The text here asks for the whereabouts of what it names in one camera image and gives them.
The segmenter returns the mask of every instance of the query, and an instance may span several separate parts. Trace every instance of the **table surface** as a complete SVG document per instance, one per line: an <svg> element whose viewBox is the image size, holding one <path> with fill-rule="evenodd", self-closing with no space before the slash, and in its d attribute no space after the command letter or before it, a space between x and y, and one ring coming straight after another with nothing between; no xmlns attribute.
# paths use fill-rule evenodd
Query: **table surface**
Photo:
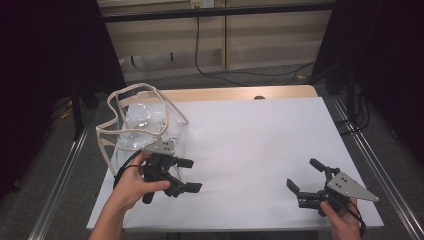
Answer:
<svg viewBox="0 0 424 240"><path fill-rule="evenodd" d="M204 186L199 194L186 193L174 199L161 193L155 195L150 205L137 203L124 220L123 228L127 231L299 230L328 227L328 220L319 217L315 210L299 209L296 197L285 187L285 180L290 177L299 186L309 188L303 191L316 192L322 188L325 177L309 165L311 157L317 157L331 167L343 164L343 170L363 185L322 99L311 86L161 92L176 102L190 120L191 138L187 140L186 157L193 159L195 165L193 169L184 171L182 176L185 181L197 180ZM243 101L256 96L273 100ZM229 137L222 139L223 134ZM231 139L235 137L238 137L237 141L232 143L234 141ZM213 143L214 148L210 147L209 142ZM259 150L249 151L256 152L252 157L243 149ZM219 154L224 155L219 160L210 157ZM268 161L259 165L261 171L258 171L257 159ZM268 184L275 178L280 182ZM112 191L112 183L113 177L108 172L87 228L94 226L101 207ZM261 194L257 195L250 187L262 191ZM359 208L364 211L363 217L368 218L369 226L383 226L373 203L361 201ZM150 216L149 219L140 218L140 212Z"/></svg>
<svg viewBox="0 0 424 240"><path fill-rule="evenodd" d="M162 90L172 101L249 100L318 97L309 85Z"/></svg>

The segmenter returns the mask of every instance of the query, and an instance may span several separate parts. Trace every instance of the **metal frame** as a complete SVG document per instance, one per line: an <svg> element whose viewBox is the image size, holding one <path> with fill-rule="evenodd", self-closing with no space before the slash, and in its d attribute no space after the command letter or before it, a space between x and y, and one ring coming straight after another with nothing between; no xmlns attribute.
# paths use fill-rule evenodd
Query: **metal frame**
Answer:
<svg viewBox="0 0 424 240"><path fill-rule="evenodd" d="M84 146L84 142L88 134L88 129L89 127L92 127L91 125L93 123L95 113L96 110L91 110L88 112L88 116L86 118L87 124L85 125L78 139L74 141L71 150L68 154L68 157L65 161L65 164L63 165L62 171L60 172L56 180L56 183L50 193L46 204L44 205L43 210L38 216L37 222L32 228L28 240L42 240L46 237L47 232L50 228L50 224L52 223L55 213L59 207L59 203L65 191L68 180L72 174L72 169L74 168L79 153L81 152L81 149Z"/></svg>
<svg viewBox="0 0 424 240"><path fill-rule="evenodd" d="M104 14L104 22L131 22L160 19L177 18L196 18L196 17L216 17L231 15L249 15L266 13L285 13L285 12L308 12L332 10L336 2L319 3L300 3L300 4L282 4L271 6L255 7L221 7L221 8L201 8L201 9L183 9L161 12L128 13L128 14Z"/></svg>
<svg viewBox="0 0 424 240"><path fill-rule="evenodd" d="M340 116L343 120L346 121L346 125L349 131L354 130L354 125L348 120L349 116L346 113L347 107L344 105L343 101L341 99L334 99L333 101ZM361 150L364 158L366 159L369 167L371 168L371 171L374 173L374 176L380 183L380 186L386 193L387 198L390 200L397 215L405 225L405 228L409 232L411 239L424 239L424 231L422 224L419 222L418 218L414 214L414 211L403 198L402 194L393 184L391 178L389 177L389 174L384 169L383 165L381 164L378 157L375 155L374 151L368 144L362 132L357 131L352 133L351 135L355 140L356 144L358 145L358 148Z"/></svg>

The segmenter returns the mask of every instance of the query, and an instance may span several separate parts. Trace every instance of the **black cable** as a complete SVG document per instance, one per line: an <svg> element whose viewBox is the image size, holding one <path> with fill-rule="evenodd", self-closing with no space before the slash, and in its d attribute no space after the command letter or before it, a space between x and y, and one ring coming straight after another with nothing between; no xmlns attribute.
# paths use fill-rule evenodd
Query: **black cable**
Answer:
<svg viewBox="0 0 424 240"><path fill-rule="evenodd" d="M302 85L315 85L325 77L327 77L328 74L333 73L333 71L336 71L342 66L341 63L335 63L331 67L324 69L320 73L316 74L315 76L311 77L308 81L302 83Z"/></svg>
<svg viewBox="0 0 424 240"><path fill-rule="evenodd" d="M69 103L70 100L71 100L71 98L70 97L67 97L65 100L63 100L62 103L57 104L56 106L54 106L53 110L56 110L56 109L62 107L63 105Z"/></svg>
<svg viewBox="0 0 424 240"><path fill-rule="evenodd" d="M344 210L346 210L350 215L352 215L354 218L356 218L356 220L359 221L360 226L359 226L359 234L361 235L361 238L364 236L366 230L367 230L367 225L365 224L364 220L362 219L362 215L361 212L359 211L358 207L356 206L356 204L354 204L350 199L349 202L350 204L352 204L352 206L355 208L355 210L358 212L358 214L354 213L352 210L350 210L350 208L348 208L347 206L345 206L344 204L342 204L341 202L339 202L337 199L333 198L333 197L329 197L329 199L336 203L337 205L339 205L341 208L343 208Z"/></svg>
<svg viewBox="0 0 424 240"><path fill-rule="evenodd" d="M234 74L248 74L248 75L255 75L255 76L262 76L262 77L279 77L279 76L284 76L284 75L289 75L289 74L294 73L293 78L289 82L283 84L283 85L287 85L287 84L290 84L291 82L293 82L295 80L295 76L297 75L297 72L299 72L301 69L315 63L315 61L312 61L312 62L309 62L307 64L304 64L304 65L298 67L295 70L285 72L285 73L278 73L278 74L263 74L263 73L253 73L253 72L243 72L243 71L220 71L220 72L214 72L214 73L205 73L202 70L200 70L200 67L199 67L199 64L198 64L197 55L198 55L198 52L199 52L199 35L200 35L199 32L200 32L200 20L199 20L199 18L197 18L196 49L195 49L194 59L195 59L195 66L196 66L197 71L200 74L202 74L204 77L217 78L217 79L228 81L228 82L236 84L236 85L246 86L246 85L243 85L241 83L237 83L237 82L234 82L232 80L229 80L229 79L226 79L226 78L223 78L223 77L218 77L216 75L233 74L234 73Z"/></svg>
<svg viewBox="0 0 424 240"><path fill-rule="evenodd" d="M127 166L139 153L141 152L141 150L139 149L139 150L137 150L137 151L135 151L132 155L131 155L131 157L129 157L128 159L127 159L127 161L125 161L125 163L121 166L121 168L119 168L119 170L118 170L118 173L116 174L116 176L115 176L115 181L114 181L114 183L113 183L113 188L115 189L115 187L116 187L116 185L118 184L118 182L119 182L119 180L121 179L121 177L122 177L122 174L124 174L124 172L125 172L125 170L127 170L127 168L128 167L130 167L130 166L137 166L137 165L129 165L129 166Z"/></svg>
<svg viewBox="0 0 424 240"><path fill-rule="evenodd" d="M130 167L142 168L142 167L144 167L144 166L141 166L141 165L129 165L129 166L126 166L126 167L125 167L125 170L127 170L127 169L128 169L128 168L130 168Z"/></svg>
<svg viewBox="0 0 424 240"><path fill-rule="evenodd" d="M357 109L355 109L355 115L354 116L355 116L355 118L358 118L362 115L362 119L361 119L360 123L357 124L357 126L360 126L365 121L365 115L363 114L364 110L363 110L363 107L362 107L362 98L363 98L364 94L361 91L360 93L354 93L354 95L358 96L357 99L356 99L357 103L355 105L355 106L357 106ZM351 121L351 119L347 118L346 120L334 122L334 125L336 125L336 127L339 128L339 127L343 126L344 124L349 123L350 121Z"/></svg>
<svg viewBox="0 0 424 240"><path fill-rule="evenodd" d="M361 120L361 122L356 127L354 127L354 129L340 133L340 136L344 136L344 135L347 135L347 134L362 131L368 126L368 124L370 122L370 110L369 110L369 106L368 106L368 101L366 100L365 97L363 97L363 99L364 99L364 104L365 104L365 109L366 109L366 117L365 117L365 113L363 113L363 119Z"/></svg>
<svg viewBox="0 0 424 240"><path fill-rule="evenodd" d="M57 116L53 116L53 117L51 117L50 119L51 120L56 120L56 119L58 119L58 118L60 118L60 117L62 117L65 113L67 113L67 112L72 112L73 111L73 109L72 109L72 107L71 108L69 108L69 109L67 109L66 111L64 111L63 113L61 113L61 114L58 114Z"/></svg>

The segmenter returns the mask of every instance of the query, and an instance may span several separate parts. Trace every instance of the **wire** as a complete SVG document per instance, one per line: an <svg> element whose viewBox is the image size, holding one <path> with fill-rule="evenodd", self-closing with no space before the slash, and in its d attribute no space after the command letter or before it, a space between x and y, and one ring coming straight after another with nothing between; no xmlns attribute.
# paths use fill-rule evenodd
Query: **wire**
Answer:
<svg viewBox="0 0 424 240"><path fill-rule="evenodd" d="M342 207L343 209L345 209L350 215L352 215L354 218L356 218L356 220L359 221L360 223L360 227L359 227L359 233L361 235L361 237L364 236L366 230L367 230L367 225L365 224L364 220L362 219L362 215L361 212L359 211L358 207L356 206L356 204L354 204L352 202L352 200L349 199L350 204L352 204L352 206L355 208L355 210L358 212L358 214L356 214L355 212L353 212L350 208L346 207L344 204L342 204L341 202L339 202L337 199L333 198L333 197L329 197L329 199L336 203L337 205L339 205L340 207Z"/></svg>
<svg viewBox="0 0 424 240"><path fill-rule="evenodd" d="M339 127L343 126L346 123L349 123L349 119L338 121L338 122L334 122L334 125L336 125L336 127L339 128Z"/></svg>
<svg viewBox="0 0 424 240"><path fill-rule="evenodd" d="M115 177L115 181L114 181L114 183L113 183L113 188L115 189L115 187L116 187L116 185L118 184L118 182L119 182L119 180L121 179L121 177L122 177L122 174L124 174L124 172L125 172L125 170L127 170L127 165L139 154L141 152L141 150L139 149L139 150L137 150L137 151L135 151L132 155L131 155L131 157L129 157L128 159L127 159L127 161L125 161L125 163L121 166L121 168L119 168L119 170L118 170L118 173L116 174L116 176L114 176Z"/></svg>
<svg viewBox="0 0 424 240"><path fill-rule="evenodd" d="M355 126L352 130L348 130L348 131L340 133L340 136L345 136L345 135L348 135L348 134L352 134L352 133L355 133L355 132L362 131L368 126L368 124L370 122L370 110L369 110L369 106L368 106L368 101L366 100L365 97L363 97L363 93L360 94L360 98L364 100L366 113L362 112L361 122L359 124L357 124L357 126Z"/></svg>
<svg viewBox="0 0 424 240"><path fill-rule="evenodd" d="M303 68L310 66L310 65L315 63L315 61L312 61L312 62L309 62L307 64L304 64L304 65L296 68L295 70L285 72L285 73L277 73L277 74L263 74L263 73L244 72L244 71L220 71L220 72L214 72L214 73L205 73L200 69L199 64L198 64L199 38L200 38L199 32L200 32L200 19L197 18L196 50L195 50L194 59L195 59L195 66L196 66L197 71L200 74L202 74L204 77L217 78L217 79L228 81L228 82L233 83L235 85L246 86L244 84L237 83L237 82L234 82L230 79L219 77L219 76L216 76L216 75L219 75L219 74L248 74L248 75L263 76L263 77L279 77L279 76L284 76L284 75L289 75L289 74L294 73L293 78L289 82L286 82L286 83L283 84L283 85L287 85L287 84L290 84L291 82L293 82L295 80L295 77L300 70L302 70Z"/></svg>
<svg viewBox="0 0 424 240"><path fill-rule="evenodd" d="M62 102L62 103L57 104L57 105L53 108L53 110L56 110L56 109L58 109L58 108L62 107L63 105L65 105L65 104L69 103L69 102L70 102L70 100L71 100L71 98L70 98L70 97L65 98L65 99L63 100L63 102Z"/></svg>
<svg viewBox="0 0 424 240"><path fill-rule="evenodd" d="M50 119L52 120L52 121L54 121L54 120L56 120L56 119L58 119L58 118L62 118L62 119L64 119L64 118L66 118L66 117L68 117L69 116L69 114L71 114L71 112L73 111L73 108L72 108L72 104L70 104L69 106L68 106L68 108L64 111L64 112L62 112L61 114L58 114L57 116L52 116Z"/></svg>

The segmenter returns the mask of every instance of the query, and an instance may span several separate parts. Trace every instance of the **hand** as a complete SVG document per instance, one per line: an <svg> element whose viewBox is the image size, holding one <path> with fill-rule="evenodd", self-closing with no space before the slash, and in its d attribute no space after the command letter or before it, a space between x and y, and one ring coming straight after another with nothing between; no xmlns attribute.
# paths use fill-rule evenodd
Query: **hand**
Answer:
<svg viewBox="0 0 424 240"><path fill-rule="evenodd" d="M356 198L350 199L353 204L357 204ZM348 208L352 212L358 214L355 206L351 202L348 203ZM349 214L347 211L341 209L338 213L326 201L322 201L322 211L327 215L331 221L331 233L334 240L360 240L359 221Z"/></svg>
<svg viewBox="0 0 424 240"><path fill-rule="evenodd" d="M141 152L130 163L130 165L141 166L150 154ZM110 202L114 202L117 207L128 210L134 207L146 193L165 190L170 187L168 181L146 182L141 177L142 168L129 167L122 174L121 179L109 197Z"/></svg>
<svg viewBox="0 0 424 240"><path fill-rule="evenodd" d="M130 165L141 166L143 161L149 157L150 155L141 152L132 160ZM90 234L90 240L120 239L125 212L133 208L144 194L165 190L170 187L171 183L168 181L145 182L140 176L139 169L141 168L129 167L124 171L103 206L93 232Z"/></svg>

